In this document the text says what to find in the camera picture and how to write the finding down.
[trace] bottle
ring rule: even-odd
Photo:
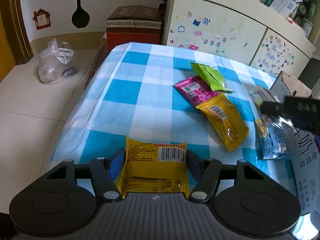
[[[309,35],[311,33],[311,30],[313,27],[312,18],[315,14],[315,11],[316,11],[316,3],[315,3],[315,0],[312,0],[311,5],[310,5],[310,9],[301,23],[301,27],[306,32],[306,38],[309,38]]]

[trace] white wall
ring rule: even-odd
[[[90,15],[85,28],[78,29],[71,17],[77,8],[76,0],[20,0],[23,20],[29,41],[68,33],[102,32],[108,16],[119,6],[142,5],[158,8],[161,0],[81,0],[81,7]],[[51,27],[36,29],[33,11],[43,9],[50,13]]]

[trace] cardboard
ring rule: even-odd
[[[311,90],[297,78],[281,71],[270,90],[279,95],[283,102],[285,96],[308,98]],[[313,198],[316,195],[316,181],[319,180],[318,169],[320,156],[313,136],[299,128],[284,131],[286,145],[292,157],[292,167],[296,179],[301,215],[313,209]]]
[[[106,25],[108,51],[131,41],[159,44],[161,18],[156,8],[138,5],[118,7]]]

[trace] yellow wrapper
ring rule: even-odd
[[[248,136],[248,127],[223,93],[199,104],[196,108],[205,114],[229,152],[236,149]]]
[[[117,182],[127,192],[183,192],[189,196],[186,143],[154,144],[126,138],[126,160]]]

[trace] door frame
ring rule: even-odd
[[[17,65],[27,63],[33,52],[23,21],[20,0],[0,0],[4,31]]]

